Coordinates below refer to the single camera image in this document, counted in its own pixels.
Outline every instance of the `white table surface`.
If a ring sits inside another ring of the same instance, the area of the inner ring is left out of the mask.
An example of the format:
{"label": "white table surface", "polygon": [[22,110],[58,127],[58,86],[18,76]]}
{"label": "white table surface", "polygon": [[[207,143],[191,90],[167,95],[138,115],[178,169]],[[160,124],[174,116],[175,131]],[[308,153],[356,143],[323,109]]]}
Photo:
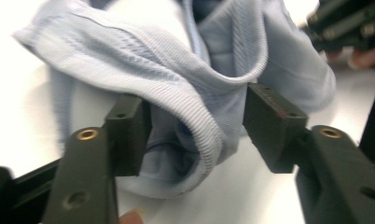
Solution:
{"label": "white table surface", "polygon": [[[28,24],[44,0],[0,1],[0,165],[24,175],[60,157],[50,112],[45,65],[10,35]],[[316,0],[285,0],[301,24]],[[325,124],[359,141],[375,96],[375,69],[351,70],[345,57],[334,63],[338,91],[327,109],[312,114],[309,127]],[[294,175],[273,175],[248,137],[236,155],[217,166],[193,192],[153,200],[118,191],[119,212],[145,210],[147,224],[304,223]]]}

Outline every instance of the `cloth garment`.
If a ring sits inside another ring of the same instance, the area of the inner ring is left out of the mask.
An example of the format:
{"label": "cloth garment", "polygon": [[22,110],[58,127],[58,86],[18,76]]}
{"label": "cloth garment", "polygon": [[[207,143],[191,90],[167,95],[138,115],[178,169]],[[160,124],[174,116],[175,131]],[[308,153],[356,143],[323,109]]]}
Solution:
{"label": "cloth garment", "polygon": [[[131,192],[181,196],[235,153],[248,82],[273,87],[306,112],[329,104],[335,92],[331,69],[281,0],[96,6],[49,0],[15,37],[49,65],[62,142],[78,128],[101,125],[121,92],[151,103],[141,173],[118,177]],[[200,23],[192,10],[198,6],[209,8]]]}

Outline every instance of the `light blue fabric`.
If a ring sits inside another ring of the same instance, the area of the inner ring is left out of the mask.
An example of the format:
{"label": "light blue fabric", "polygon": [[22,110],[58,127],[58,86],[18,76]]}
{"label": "light blue fabric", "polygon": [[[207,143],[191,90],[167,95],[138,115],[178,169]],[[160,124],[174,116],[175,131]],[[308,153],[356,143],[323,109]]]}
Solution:
{"label": "light blue fabric", "polygon": [[159,27],[78,0],[50,0],[15,34],[58,76],[62,134],[95,109],[77,100],[83,91],[127,92],[152,104],[141,174],[118,181],[153,198],[195,189],[235,153],[248,82],[268,84],[306,112],[326,106],[335,91],[332,71],[290,22],[282,1],[224,0],[198,25],[191,1],[181,8],[193,50]]}

